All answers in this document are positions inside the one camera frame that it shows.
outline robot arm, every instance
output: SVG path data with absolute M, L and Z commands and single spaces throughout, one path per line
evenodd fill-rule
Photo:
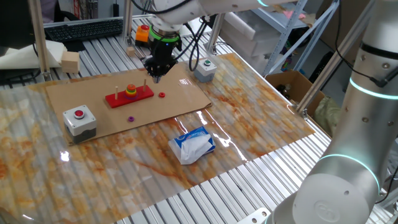
M 398 1 L 376 0 L 333 140 L 266 224 L 364 224 L 398 133 Z
M 166 13 L 157 13 L 152 18 L 149 33 L 151 56 L 144 59 L 144 66 L 154 83 L 160 82 L 161 77 L 177 63 L 172 52 L 174 48 L 182 50 L 178 33 L 182 24 L 188 21 L 201 16 L 244 11 L 289 1 L 291 0 L 155 0 L 153 7 L 157 12 L 168 11 L 179 4 L 181 6 Z

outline purple ring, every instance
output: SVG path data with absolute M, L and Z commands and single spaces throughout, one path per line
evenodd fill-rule
M 126 99 L 128 99 L 128 100 L 135 100 L 135 99 L 137 99 L 137 97 L 138 97 L 138 93 L 137 93 L 137 95 L 136 95 L 135 97 L 133 97 L 133 98 L 130 98 L 130 97 L 126 96 L 126 94 L 124 94 L 124 97 L 126 97 Z

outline shelf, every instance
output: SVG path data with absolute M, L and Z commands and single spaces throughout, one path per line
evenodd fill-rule
M 295 8 L 293 3 L 281 4 L 281 6 L 291 10 L 294 10 Z M 252 12 L 256 13 L 261 19 L 264 19 L 279 32 L 284 33 L 286 31 L 289 19 L 284 14 L 278 12 L 267 12 L 263 8 L 253 9 Z M 306 26 L 307 25 L 301 20 L 297 20 L 293 26 L 293 29 L 303 28 Z

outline marble pattern sheet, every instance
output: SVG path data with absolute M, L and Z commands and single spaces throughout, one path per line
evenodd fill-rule
M 313 133 L 237 55 L 214 61 L 215 79 L 198 83 L 212 107 L 71 147 L 45 87 L 104 75 L 0 91 L 0 209 L 109 224 Z M 200 126 L 216 149 L 181 166 L 167 142 Z

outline green light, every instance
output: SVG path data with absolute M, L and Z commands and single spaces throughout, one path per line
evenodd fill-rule
M 367 165 L 365 165 L 363 162 L 361 162 L 361 161 L 359 161 L 359 160 L 357 160 L 357 159 L 354 159 L 354 158 L 352 158 L 352 157 L 350 157 L 350 156 L 341 155 L 341 154 L 327 155 L 327 156 L 324 156 L 324 157 L 320 158 L 319 161 L 321 161 L 322 159 L 325 159 L 325 158 L 327 158 L 327 157 L 332 157 L 332 156 L 344 157 L 344 158 L 351 159 L 352 161 L 355 161 L 355 162 L 361 164 L 363 167 L 365 167 L 365 168 L 372 174 L 372 176 L 374 177 L 374 180 L 376 180 L 377 187 L 378 187 L 379 192 L 380 192 L 380 185 L 379 185 L 379 181 L 377 180 L 376 175 L 374 175 L 374 173 L 370 170 L 370 168 L 369 168 Z
M 262 5 L 262 6 L 264 6 L 264 7 L 268 7 L 268 5 L 267 5 L 267 4 L 264 4 L 262 0 L 257 0 L 257 1 L 259 1 L 260 5 Z
M 152 29 L 152 26 L 151 26 L 150 29 L 149 29 L 149 34 L 150 34 L 151 36 L 153 36 L 155 39 L 157 39 L 157 40 L 162 40 L 163 42 L 166 42 L 166 43 L 173 43 L 173 42 L 176 42 L 176 41 L 179 40 L 179 37 L 174 37 L 174 38 L 171 38 L 171 39 L 170 39 L 170 38 L 161 37 L 161 36 L 155 34 L 155 32 L 154 32 L 153 29 Z
M 353 81 L 352 78 L 350 78 L 349 82 L 351 83 L 351 85 L 352 85 L 353 87 L 357 88 L 359 91 L 362 91 L 362 92 L 364 92 L 364 93 L 366 93 L 366 94 L 369 94 L 369 95 L 371 95 L 371 96 L 375 96 L 375 97 L 383 98 L 383 99 L 387 99 L 387 100 L 398 100 L 398 96 L 384 95 L 384 94 L 380 94 L 380 93 L 375 93 L 375 92 L 372 92 L 372 91 L 370 91 L 370 90 L 367 90 L 367 89 L 365 89 L 365 88 L 363 88 L 363 87 L 360 87 L 358 84 L 356 84 L 356 83 Z

